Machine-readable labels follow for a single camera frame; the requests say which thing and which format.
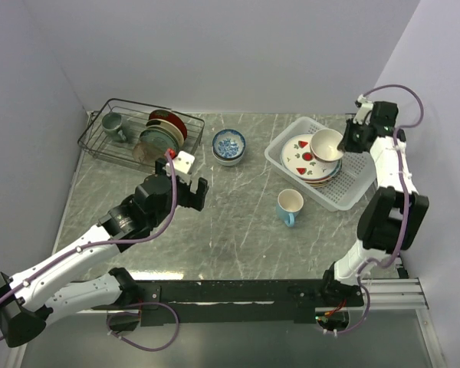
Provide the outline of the white top bowl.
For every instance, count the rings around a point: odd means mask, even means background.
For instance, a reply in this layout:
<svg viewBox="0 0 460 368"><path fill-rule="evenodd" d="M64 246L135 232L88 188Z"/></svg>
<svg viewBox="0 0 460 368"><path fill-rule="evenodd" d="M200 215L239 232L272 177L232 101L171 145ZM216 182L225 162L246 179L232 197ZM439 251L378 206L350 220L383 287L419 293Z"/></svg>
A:
<svg viewBox="0 0 460 368"><path fill-rule="evenodd" d="M343 158L344 152L338 148L343 135L332 129L318 130L310 139L311 152L321 161L334 162Z"/></svg>

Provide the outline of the red rimmed bottom plate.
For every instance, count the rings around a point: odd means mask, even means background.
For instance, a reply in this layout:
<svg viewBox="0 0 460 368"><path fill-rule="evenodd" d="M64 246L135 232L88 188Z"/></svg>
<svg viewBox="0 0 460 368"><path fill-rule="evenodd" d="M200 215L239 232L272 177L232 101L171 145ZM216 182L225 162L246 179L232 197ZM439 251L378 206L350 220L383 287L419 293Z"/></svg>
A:
<svg viewBox="0 0 460 368"><path fill-rule="evenodd" d="M283 163L284 167L298 179L313 187L325 186L331 182L342 169L342 161L327 163L322 160L312 159L300 162L290 161Z"/></svg>

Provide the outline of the white watermelon pattern plate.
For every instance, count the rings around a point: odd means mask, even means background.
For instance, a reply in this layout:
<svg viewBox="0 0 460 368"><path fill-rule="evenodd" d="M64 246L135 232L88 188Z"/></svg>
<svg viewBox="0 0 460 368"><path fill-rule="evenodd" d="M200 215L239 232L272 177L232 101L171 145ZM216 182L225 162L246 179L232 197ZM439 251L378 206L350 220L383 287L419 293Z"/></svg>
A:
<svg viewBox="0 0 460 368"><path fill-rule="evenodd" d="M301 134L290 138L281 150L281 164L297 178L318 184L335 177L342 168L342 161L325 162L312 152L312 134Z"/></svg>

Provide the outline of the white light blue bowl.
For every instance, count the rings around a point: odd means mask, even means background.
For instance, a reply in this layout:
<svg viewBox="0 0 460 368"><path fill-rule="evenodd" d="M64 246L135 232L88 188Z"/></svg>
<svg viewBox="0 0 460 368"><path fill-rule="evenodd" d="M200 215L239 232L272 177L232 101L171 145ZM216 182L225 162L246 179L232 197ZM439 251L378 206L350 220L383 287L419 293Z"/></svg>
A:
<svg viewBox="0 0 460 368"><path fill-rule="evenodd" d="M223 159L220 156L216 155L215 153L213 153L213 156L215 157L215 160L216 160L216 162L218 164L220 164L222 166L227 166L227 167L238 165L242 161L242 159L244 158L244 156L240 156L240 157L234 158L234 159Z"/></svg>

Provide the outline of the dark striped bottom bowl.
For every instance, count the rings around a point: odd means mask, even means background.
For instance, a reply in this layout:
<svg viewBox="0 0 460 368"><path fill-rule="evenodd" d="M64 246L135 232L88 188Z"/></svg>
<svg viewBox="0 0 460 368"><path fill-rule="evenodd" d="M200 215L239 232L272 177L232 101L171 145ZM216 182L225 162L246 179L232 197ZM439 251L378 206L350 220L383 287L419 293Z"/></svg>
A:
<svg viewBox="0 0 460 368"><path fill-rule="evenodd" d="M213 154L213 153L215 153L216 155L220 156L220 157L223 158L223 159L234 159L234 158L238 158L238 157L240 157L240 156L245 156L245 153L244 153L244 152L242 152L242 153L241 153L240 155L238 155L238 156L233 156L233 157L223 157L223 156L219 155L215 150L212 151L212 154Z"/></svg>

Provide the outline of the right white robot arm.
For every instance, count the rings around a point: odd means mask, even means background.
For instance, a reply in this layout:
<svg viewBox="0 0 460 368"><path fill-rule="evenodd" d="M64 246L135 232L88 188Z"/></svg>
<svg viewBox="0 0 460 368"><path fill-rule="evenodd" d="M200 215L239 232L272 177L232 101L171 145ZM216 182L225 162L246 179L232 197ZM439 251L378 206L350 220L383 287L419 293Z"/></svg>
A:
<svg viewBox="0 0 460 368"><path fill-rule="evenodd" d="M324 272L320 298L327 306L359 297L361 278L374 267L388 268L411 246L429 208L428 197L420 195L412 181L406 135L396 126L397 105L361 95L356 106L339 148L370 154L377 188L360 216L354 245Z"/></svg>

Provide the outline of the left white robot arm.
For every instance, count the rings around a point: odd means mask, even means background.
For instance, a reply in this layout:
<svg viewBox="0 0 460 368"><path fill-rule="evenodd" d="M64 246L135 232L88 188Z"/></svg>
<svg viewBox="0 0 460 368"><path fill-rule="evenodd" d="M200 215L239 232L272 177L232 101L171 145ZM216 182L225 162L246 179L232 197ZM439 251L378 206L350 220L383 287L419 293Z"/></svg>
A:
<svg viewBox="0 0 460 368"><path fill-rule="evenodd" d="M191 190L194 162L186 152L158 159L155 173L78 240L25 271L12 276L0 272L1 340L8 347L19 347L78 311L130 307L138 286L126 269L114 268L92 281L75 278L135 244L159 237L177 206L202 210L209 186L201 178L197 190Z"/></svg>

